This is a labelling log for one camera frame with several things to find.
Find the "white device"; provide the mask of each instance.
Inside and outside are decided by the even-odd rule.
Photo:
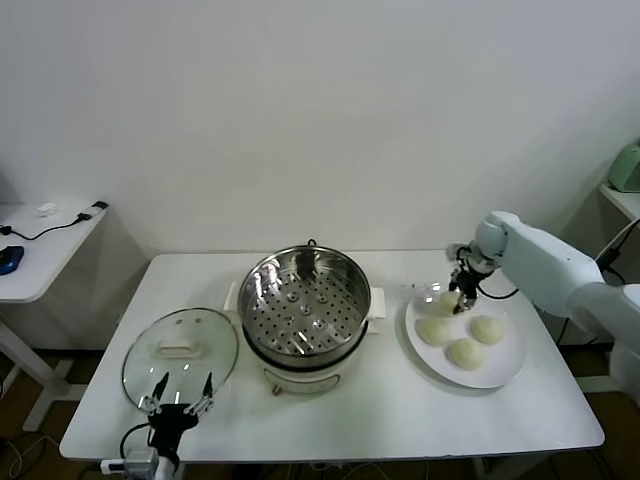
[[[613,338],[610,376],[640,406],[640,285],[607,285],[593,259],[507,212],[489,214],[473,242],[447,253],[458,262],[449,285],[461,291],[456,309],[472,308],[480,282],[502,268],[542,310]]]

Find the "floor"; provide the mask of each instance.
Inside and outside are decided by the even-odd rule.
[[[57,357],[44,357],[55,364]],[[565,354],[565,359],[575,375],[602,375],[607,371],[606,360],[599,352],[580,351]],[[70,373],[72,383],[88,383],[99,359],[83,357],[77,360]],[[6,375],[11,363],[0,356],[0,374]],[[0,401],[0,437],[15,439],[22,434],[21,425],[35,402],[40,387],[25,374],[20,374],[5,398]],[[606,433],[603,447],[593,452],[567,452],[553,455],[525,474],[524,480],[637,480],[640,478],[640,411],[625,396],[618,393],[589,394],[587,396]],[[75,404],[56,404],[42,431],[60,440],[73,416]],[[17,447],[26,449],[37,439],[35,435],[18,437]],[[100,473],[88,470],[92,464],[65,460],[53,444],[47,444],[41,454],[41,445],[24,459],[23,472],[31,468],[25,480],[97,480]],[[15,455],[6,447],[0,450],[0,480],[10,478],[9,468]],[[499,459],[490,459],[491,463]],[[385,462],[377,465],[321,466],[321,465],[192,465],[187,468],[185,480],[463,480],[473,479],[471,460],[434,460],[429,462]]]

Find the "green appliance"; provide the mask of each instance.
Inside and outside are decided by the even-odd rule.
[[[624,147],[613,161],[609,183],[620,192],[640,193],[640,139]]]

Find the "cable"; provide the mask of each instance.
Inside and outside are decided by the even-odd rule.
[[[127,433],[125,433],[122,436],[122,439],[120,440],[120,458],[122,458],[123,460],[126,458],[124,455],[124,443],[127,441],[127,438],[129,438],[129,435],[131,435],[133,432],[140,430],[142,428],[145,427],[149,427],[149,423],[141,423],[139,425],[136,425],[135,427],[131,427],[129,430],[127,430]]]
[[[595,261],[597,262],[598,260],[600,260],[600,258],[602,258],[602,256],[608,252],[609,250],[611,250],[611,247],[618,241],[618,239],[624,235],[625,233],[629,232],[627,234],[627,236],[625,236],[625,238],[622,240],[622,242],[620,243],[620,245],[618,245],[617,248],[620,248],[622,246],[622,244],[624,242],[627,241],[627,239],[629,238],[629,235],[631,235],[631,230],[633,229],[633,227],[635,227],[638,223],[640,223],[640,218],[629,222],[622,230],[620,230],[615,237],[613,237],[613,240],[611,240],[609,243],[607,243],[604,248],[602,250],[600,250],[600,252],[598,253],[598,255],[596,255]]]
[[[86,467],[84,467],[82,469],[82,471],[80,472],[80,475],[78,475],[78,480],[84,480],[84,477],[87,475],[87,473],[89,472],[99,472],[100,471],[100,466],[92,463],[91,465],[87,465]]]
[[[562,325],[562,331],[560,332],[560,335],[558,335],[558,339],[556,340],[556,347],[560,345],[560,342],[562,341],[562,338],[564,337],[564,333],[567,331],[568,326],[569,326],[569,319],[565,318],[564,325]]]
[[[316,472],[324,472],[325,470],[329,470],[331,467],[335,467],[335,465],[331,465],[329,463],[325,464],[324,467],[315,467],[314,466],[315,463],[310,463],[309,466],[311,467],[311,470],[314,470]]]
[[[623,284],[627,283],[624,279],[624,277],[622,275],[620,275],[616,270],[613,269],[613,267],[609,267],[605,270],[605,272],[609,272],[612,275],[618,277],[618,280],[620,280]]]
[[[502,295],[502,296],[490,295],[482,289],[480,284],[478,284],[478,290],[480,290],[481,294],[483,294],[487,298],[490,298],[491,300],[506,300],[507,298],[513,297],[516,293],[520,291],[520,289],[516,288],[513,292],[507,293],[506,295]]]
[[[47,228],[47,229],[41,231],[40,233],[38,233],[37,235],[35,235],[33,237],[27,237],[26,235],[24,235],[24,234],[22,234],[20,232],[17,232],[16,230],[13,229],[13,227],[11,227],[9,225],[1,225],[0,226],[0,228],[1,228],[0,233],[2,233],[3,235],[8,235],[9,233],[13,233],[14,235],[17,235],[18,237],[23,238],[24,240],[32,241],[32,240],[37,240],[38,238],[40,238],[45,233],[53,232],[54,230],[61,230],[63,228],[69,228],[69,227],[74,226],[77,223],[82,222],[82,221],[83,221],[83,219],[78,217],[71,223],[68,223],[66,225],[58,225],[57,227]]]
[[[463,245],[462,247],[458,248],[458,250],[456,251],[456,260],[460,264],[460,268],[466,271],[469,271],[469,265],[467,264],[467,261],[464,258],[462,258],[463,251],[467,253],[471,253],[471,249]],[[478,283],[478,290],[485,297],[490,298],[491,300],[506,300],[508,298],[513,297],[516,293],[520,291],[519,289],[516,288],[513,292],[507,293],[506,295],[491,295],[490,293],[487,293],[484,291],[484,289],[480,286],[480,283]]]
[[[349,472],[347,472],[347,474],[344,477],[342,477],[342,480],[346,480],[347,478],[349,478],[349,476],[351,476],[352,473],[354,473],[355,471],[357,471],[360,468],[367,467],[367,466],[372,466],[373,468],[378,470],[378,472],[380,472],[380,475],[382,475],[382,477],[385,480],[390,480],[390,478],[387,476],[386,473],[384,473],[384,470],[382,470],[380,465],[378,465],[377,463],[371,463],[371,462],[362,463],[362,464],[358,465],[357,467],[349,467],[349,468],[351,468],[351,470],[349,470]]]
[[[602,467],[602,464],[600,463],[600,460],[598,459],[597,455],[595,454],[595,452],[593,450],[587,450],[586,451],[589,456],[592,458],[592,460],[594,461],[594,463],[596,464],[596,467],[598,467],[598,471],[600,472],[600,476],[604,479],[604,480],[613,480],[613,475],[611,473],[605,473],[604,468]]]
[[[271,475],[273,475],[273,473],[278,469],[279,466],[280,465],[277,463],[275,465],[272,465],[271,469],[269,469],[267,473],[260,477],[260,480],[266,480],[267,478],[269,478]]]
[[[38,438],[38,440],[33,442],[26,450],[21,452],[16,446],[16,442],[23,437],[26,437],[28,435],[35,434],[35,433],[39,433],[41,435],[40,438]],[[11,479],[24,478],[31,470],[35,468],[36,465],[40,463],[40,461],[42,460],[42,457],[44,456],[44,452],[47,446],[45,440],[48,440],[49,442],[53,443],[56,446],[56,448],[60,447],[60,444],[56,440],[54,440],[49,435],[46,435],[42,432],[23,433],[21,435],[18,435],[13,440],[5,441],[5,445],[8,445],[16,454],[16,459],[11,463],[11,466],[9,467],[9,478]],[[24,457],[31,450],[33,450],[36,447],[36,445],[38,445],[39,443],[42,443],[42,449],[40,450],[40,452],[38,452],[38,456],[36,457],[35,462],[33,462],[26,470],[23,471],[22,469],[24,467]]]
[[[553,477],[556,480],[560,480],[560,475],[558,475],[558,470],[556,469],[556,464],[553,462],[553,457],[549,457],[549,467],[551,467],[551,472],[553,473]]]
[[[609,478],[610,480],[615,480],[616,477],[613,474],[613,469],[611,468],[611,465],[609,464],[609,462],[607,462],[607,459],[604,457],[602,453],[600,453],[599,450],[587,450],[587,453],[591,455],[591,458],[593,458],[593,460],[598,464],[598,470],[600,470],[600,473],[602,474],[603,477]],[[602,466],[604,466],[604,469],[607,471],[607,476],[604,475],[601,468]]]

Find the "white cable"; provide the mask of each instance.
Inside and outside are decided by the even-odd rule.
[[[331,467],[335,467],[338,468],[338,465],[331,465],[331,464],[326,464],[324,466],[324,468],[318,468],[315,466],[315,463],[310,463],[309,466],[311,467],[311,470],[314,470],[316,472],[324,472],[325,470],[329,470]]]
[[[6,444],[9,445],[13,449],[14,453],[16,454],[16,459],[11,464],[11,467],[9,467],[9,478],[18,478],[20,476],[20,473],[22,472],[22,467],[24,466],[23,457],[27,453],[29,453],[31,450],[33,450],[36,445],[38,445],[40,442],[44,440],[49,440],[56,447],[60,447],[60,444],[56,442],[53,438],[51,438],[49,435],[42,435],[38,440],[33,442],[31,446],[27,448],[24,452],[20,452],[20,450],[18,450],[18,448],[15,446],[15,444],[12,441],[10,440],[6,441]]]
[[[622,230],[620,230],[618,234],[615,237],[613,237],[613,240],[607,243],[605,247],[602,250],[600,250],[598,255],[596,255],[596,258],[595,258],[596,262],[600,260],[600,257],[602,257],[602,255],[604,255],[611,248],[611,246],[614,245],[620,237],[622,237],[622,235],[624,235],[625,233],[627,233],[627,231],[635,227],[638,224],[638,222],[640,222],[640,218],[629,222]]]
[[[382,475],[382,477],[385,480],[390,480],[389,477],[387,476],[386,473],[384,473],[384,470],[382,470],[382,468],[380,468],[380,466],[377,463],[372,463],[372,462],[368,462],[368,463],[363,463],[361,465],[358,465],[357,467],[349,467],[351,468],[351,470],[344,476],[342,477],[342,480],[346,480],[352,473],[354,473],[356,470],[360,469],[360,468],[364,468],[364,467],[368,467],[368,466],[372,466],[373,468],[375,468],[376,470],[378,470],[378,472],[380,472],[380,475]]]

